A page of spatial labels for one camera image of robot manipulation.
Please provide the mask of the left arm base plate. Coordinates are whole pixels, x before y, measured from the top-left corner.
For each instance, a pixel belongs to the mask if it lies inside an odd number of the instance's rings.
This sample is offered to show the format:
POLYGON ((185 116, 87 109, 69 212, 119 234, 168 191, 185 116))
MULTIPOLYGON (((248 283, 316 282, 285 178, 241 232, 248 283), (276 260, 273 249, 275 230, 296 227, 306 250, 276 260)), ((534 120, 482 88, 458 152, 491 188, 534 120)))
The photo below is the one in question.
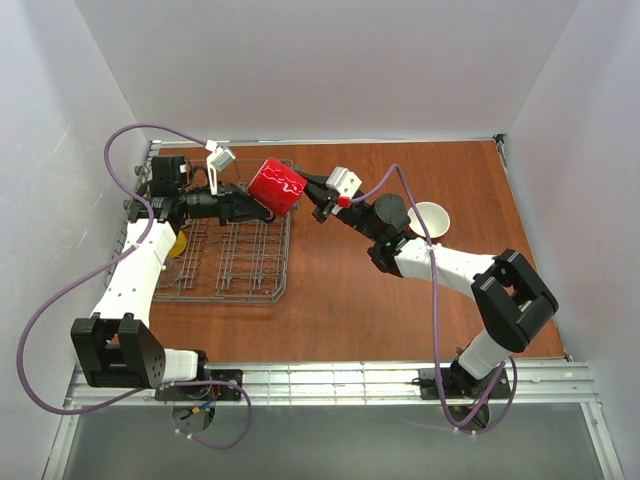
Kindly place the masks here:
POLYGON ((241 369, 206 370, 205 380, 215 380, 218 384, 201 386, 172 386, 155 391, 156 401, 200 402, 239 401, 243 395, 235 385, 243 384, 244 372, 241 369))

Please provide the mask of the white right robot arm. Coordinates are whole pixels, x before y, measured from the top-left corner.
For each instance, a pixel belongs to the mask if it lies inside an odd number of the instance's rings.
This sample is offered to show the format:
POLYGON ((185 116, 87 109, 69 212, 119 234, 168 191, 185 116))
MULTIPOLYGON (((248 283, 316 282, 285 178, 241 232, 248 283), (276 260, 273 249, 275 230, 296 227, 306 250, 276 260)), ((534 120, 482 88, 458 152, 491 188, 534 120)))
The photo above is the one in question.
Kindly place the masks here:
POLYGON ((520 252, 472 254, 427 241, 411 227, 400 196, 384 194, 368 203, 360 179, 346 168, 303 177, 314 218, 324 222, 334 216, 371 240, 367 253, 379 271, 427 280, 474 299, 484 328, 444 375, 459 394, 485 387, 497 366, 525 351, 558 311, 557 299, 520 252))

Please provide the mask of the plain red mug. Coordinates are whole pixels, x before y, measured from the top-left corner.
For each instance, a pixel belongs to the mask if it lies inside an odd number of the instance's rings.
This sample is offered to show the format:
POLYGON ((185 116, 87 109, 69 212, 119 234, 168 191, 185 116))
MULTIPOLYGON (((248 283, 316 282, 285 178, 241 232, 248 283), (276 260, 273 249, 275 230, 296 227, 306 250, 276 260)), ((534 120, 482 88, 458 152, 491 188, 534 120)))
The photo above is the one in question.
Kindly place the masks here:
POLYGON ((307 180, 276 158, 268 158, 249 183, 249 195, 276 216, 286 215, 297 203, 307 180))

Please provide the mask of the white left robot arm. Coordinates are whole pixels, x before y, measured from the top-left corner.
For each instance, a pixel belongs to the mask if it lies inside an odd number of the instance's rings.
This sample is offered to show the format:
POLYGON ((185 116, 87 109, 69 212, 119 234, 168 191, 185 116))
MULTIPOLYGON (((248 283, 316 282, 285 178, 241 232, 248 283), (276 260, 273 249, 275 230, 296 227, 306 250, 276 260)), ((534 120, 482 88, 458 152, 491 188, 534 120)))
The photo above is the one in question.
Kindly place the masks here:
POLYGON ((87 383, 97 388, 158 388, 202 378, 203 355, 166 349, 149 329, 152 300, 171 248, 188 220, 216 219, 220 225, 273 220, 273 214, 243 188, 220 183, 192 186, 196 171, 182 155, 156 155, 150 178, 136 193, 126 226, 130 255, 113 271, 90 317, 78 318, 71 339, 87 383))

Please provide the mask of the yellow cup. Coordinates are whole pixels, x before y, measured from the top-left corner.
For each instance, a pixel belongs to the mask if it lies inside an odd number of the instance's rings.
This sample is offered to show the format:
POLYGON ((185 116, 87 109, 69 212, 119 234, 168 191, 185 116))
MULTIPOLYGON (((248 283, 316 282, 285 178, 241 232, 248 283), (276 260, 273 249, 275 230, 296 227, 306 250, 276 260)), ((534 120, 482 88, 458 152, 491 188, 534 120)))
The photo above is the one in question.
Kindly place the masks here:
POLYGON ((170 258, 176 258, 183 254, 188 245, 188 238, 183 230, 180 230, 177 234, 174 245, 169 250, 168 256, 170 258))

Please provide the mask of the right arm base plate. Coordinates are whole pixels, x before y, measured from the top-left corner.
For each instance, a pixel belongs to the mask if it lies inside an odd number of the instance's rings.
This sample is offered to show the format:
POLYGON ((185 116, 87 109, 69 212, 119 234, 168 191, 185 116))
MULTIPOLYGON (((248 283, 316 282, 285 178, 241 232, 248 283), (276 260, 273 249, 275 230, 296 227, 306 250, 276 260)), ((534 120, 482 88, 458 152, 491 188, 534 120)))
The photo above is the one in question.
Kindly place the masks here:
MULTIPOLYGON (((479 399, 496 373, 499 376, 490 391, 489 399, 506 400, 512 392, 505 369, 499 370, 498 366, 493 368, 481 380, 471 376, 458 365, 457 361, 454 361, 449 366, 441 367, 440 373, 444 395, 447 399, 479 399)), ((434 368, 419 369, 411 384, 419 388, 422 400, 436 400, 439 398, 434 368)))

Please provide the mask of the red floral mug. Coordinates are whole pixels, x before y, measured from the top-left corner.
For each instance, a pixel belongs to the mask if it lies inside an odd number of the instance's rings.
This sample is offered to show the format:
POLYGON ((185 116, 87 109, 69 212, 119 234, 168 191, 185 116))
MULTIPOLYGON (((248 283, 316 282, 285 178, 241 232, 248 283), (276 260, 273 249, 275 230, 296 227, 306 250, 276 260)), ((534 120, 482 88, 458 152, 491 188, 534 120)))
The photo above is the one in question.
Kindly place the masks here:
POLYGON ((419 202, 416 209, 411 207, 408 210, 410 219, 409 229, 417 235, 425 236, 425 226, 429 236, 437 239, 444 236, 450 228, 451 220, 448 212, 439 204, 434 202, 419 202))

